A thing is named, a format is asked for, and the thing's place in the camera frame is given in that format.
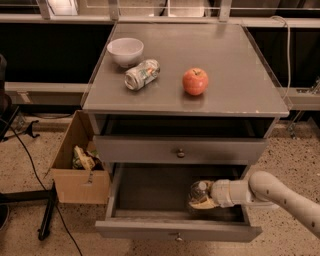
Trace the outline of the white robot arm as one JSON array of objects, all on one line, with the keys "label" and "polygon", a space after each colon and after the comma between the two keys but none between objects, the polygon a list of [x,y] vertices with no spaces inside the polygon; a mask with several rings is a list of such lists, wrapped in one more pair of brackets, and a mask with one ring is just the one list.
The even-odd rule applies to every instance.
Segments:
[{"label": "white robot arm", "polygon": [[279,206],[320,238],[320,205],[294,192],[274,175],[254,172],[248,180],[200,180],[190,189],[189,206],[196,210],[235,205]]}]

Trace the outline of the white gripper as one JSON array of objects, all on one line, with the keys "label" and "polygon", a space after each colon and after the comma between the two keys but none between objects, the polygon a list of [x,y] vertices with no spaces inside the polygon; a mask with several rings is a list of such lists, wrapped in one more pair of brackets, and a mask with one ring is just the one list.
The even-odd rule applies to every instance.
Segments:
[{"label": "white gripper", "polygon": [[222,208],[234,206],[230,196],[229,180],[217,180],[215,182],[210,180],[202,180],[199,182],[199,189],[202,193],[211,193],[213,200],[208,197],[206,197],[203,201],[192,199],[189,202],[189,205],[193,209],[207,210],[213,209],[217,206]]}]

